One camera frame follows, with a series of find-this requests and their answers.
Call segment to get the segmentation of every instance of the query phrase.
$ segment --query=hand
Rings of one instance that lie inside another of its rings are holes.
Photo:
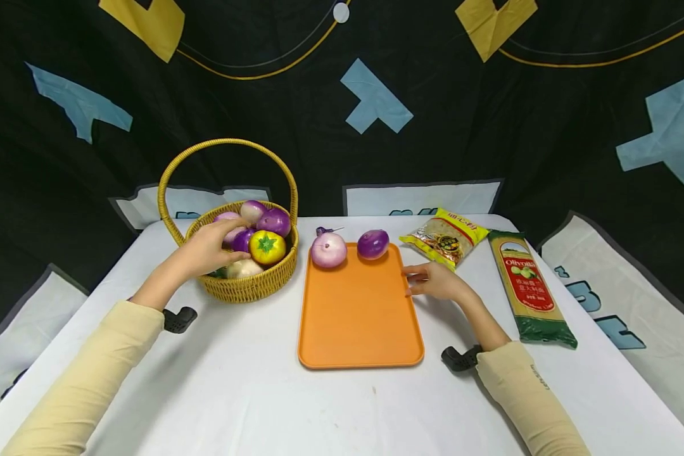
[[[229,231],[237,227],[247,227],[249,222],[242,218],[219,220],[204,225],[188,239],[178,250],[165,260],[183,282],[193,277],[213,272],[222,266],[238,260],[251,258],[245,251],[223,251],[223,238]]]
[[[411,285],[406,296],[430,295],[456,302],[476,296],[476,292],[466,282],[440,263],[405,266],[403,273],[413,274],[408,277]]]

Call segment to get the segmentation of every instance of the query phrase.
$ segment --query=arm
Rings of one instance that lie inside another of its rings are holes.
[[[481,381],[533,456],[590,455],[566,410],[535,369],[532,357],[520,342],[509,339],[466,282],[438,263],[407,266],[403,273],[414,274],[410,295],[450,299],[466,315],[485,351],[477,356]]]
[[[2,455],[80,455],[122,381],[163,330],[163,309],[188,279],[247,253],[221,250],[240,219],[202,227],[158,266],[132,297],[120,301],[89,336],[68,368],[21,424]]]

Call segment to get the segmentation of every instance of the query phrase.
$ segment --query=purple onion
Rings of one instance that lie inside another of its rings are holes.
[[[385,255],[390,236],[385,230],[370,230],[357,241],[357,254],[366,260],[377,260]]]
[[[286,212],[278,207],[272,207],[258,219],[256,229],[259,231],[272,231],[281,237],[286,237],[289,235],[289,231],[292,230],[292,224]]]
[[[217,222],[218,220],[233,220],[236,218],[241,218],[240,215],[238,215],[236,212],[223,212],[222,214],[216,215],[215,218],[213,218],[214,222]],[[239,232],[245,230],[244,227],[239,226],[235,227],[235,229],[231,230],[228,232],[228,234],[225,235],[225,238],[223,238],[223,242],[226,244],[231,244],[233,242],[233,239],[236,238]]]
[[[334,232],[323,232],[312,243],[312,261],[320,268],[334,268],[347,258],[347,244]]]
[[[233,239],[232,249],[236,251],[249,251],[249,240],[251,236],[256,232],[254,229],[245,229],[236,235]]]
[[[255,222],[257,222],[267,210],[268,209],[266,206],[262,205],[255,199],[250,199],[241,206],[241,217],[252,224],[255,224]]]

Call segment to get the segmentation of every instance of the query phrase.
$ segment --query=yellow shape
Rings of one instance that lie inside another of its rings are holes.
[[[486,62],[535,11],[535,0],[509,0],[498,11],[493,0],[465,0],[456,15]]]
[[[165,63],[170,61],[185,24],[185,13],[174,0],[152,0],[149,9],[135,0],[101,0],[99,8],[137,35]]]

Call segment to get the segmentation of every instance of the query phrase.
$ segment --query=yellow curved line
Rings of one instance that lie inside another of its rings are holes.
[[[663,44],[667,44],[669,41],[672,41],[673,39],[677,39],[681,37],[681,35],[684,34],[684,29],[681,32],[678,32],[676,34],[673,34],[671,37],[668,37],[667,39],[663,39],[662,41],[658,42],[657,44],[653,44],[649,47],[646,47],[645,49],[641,49],[635,53],[629,54],[628,56],[616,58],[615,60],[610,60],[606,62],[596,62],[596,63],[545,63],[545,62],[533,62],[533,61],[528,61],[525,60],[524,58],[519,58],[512,56],[510,53],[506,52],[504,49],[499,49],[499,52],[504,54],[506,57],[509,57],[510,59],[524,63],[525,65],[531,65],[533,67],[547,67],[547,68],[595,68],[595,67],[606,67],[608,65],[612,65],[614,63],[619,63],[622,61],[626,61],[630,58],[634,58],[636,56],[640,56],[641,54],[648,53],[650,50],[653,50],[655,48],[658,48],[659,46],[662,46]]]
[[[352,0],[347,0],[346,5],[350,5],[350,2],[351,2],[351,1],[352,1]],[[253,80],[260,80],[260,79],[264,79],[265,77],[271,77],[271,76],[279,75],[280,73],[283,73],[283,72],[285,72],[286,70],[288,70],[288,69],[290,69],[290,68],[293,68],[293,67],[297,66],[297,64],[298,64],[300,61],[303,61],[305,58],[307,58],[307,56],[308,56],[310,53],[314,52],[314,49],[317,49],[317,48],[319,47],[319,44],[322,44],[322,42],[323,42],[324,40],[327,39],[328,35],[329,35],[330,33],[332,33],[332,30],[334,30],[334,28],[335,28],[336,26],[337,26],[337,21],[336,21],[336,20],[332,20],[332,25],[329,26],[329,28],[327,29],[327,32],[324,33],[324,35],[322,35],[322,38],[320,38],[319,41],[317,41],[316,43],[314,43],[314,45],[313,45],[307,52],[305,52],[305,53],[303,54],[303,56],[299,57],[298,59],[295,59],[294,62],[289,63],[289,64],[286,65],[284,68],[277,69],[277,70],[274,71],[274,72],[265,73],[264,75],[257,75],[257,76],[231,76],[231,75],[226,75],[225,73],[221,73],[221,72],[215,71],[213,68],[208,68],[206,65],[202,64],[201,62],[198,62],[198,61],[197,61],[196,59],[194,59],[193,57],[188,56],[188,54],[182,52],[182,50],[180,50],[180,49],[176,50],[176,52],[179,53],[181,56],[185,56],[185,57],[189,58],[191,61],[197,63],[199,66],[205,68],[205,69],[208,70],[209,72],[214,73],[214,75],[222,76],[222,77],[225,77],[225,78],[227,78],[227,79],[229,79],[229,80],[236,80],[236,81],[253,81]]]

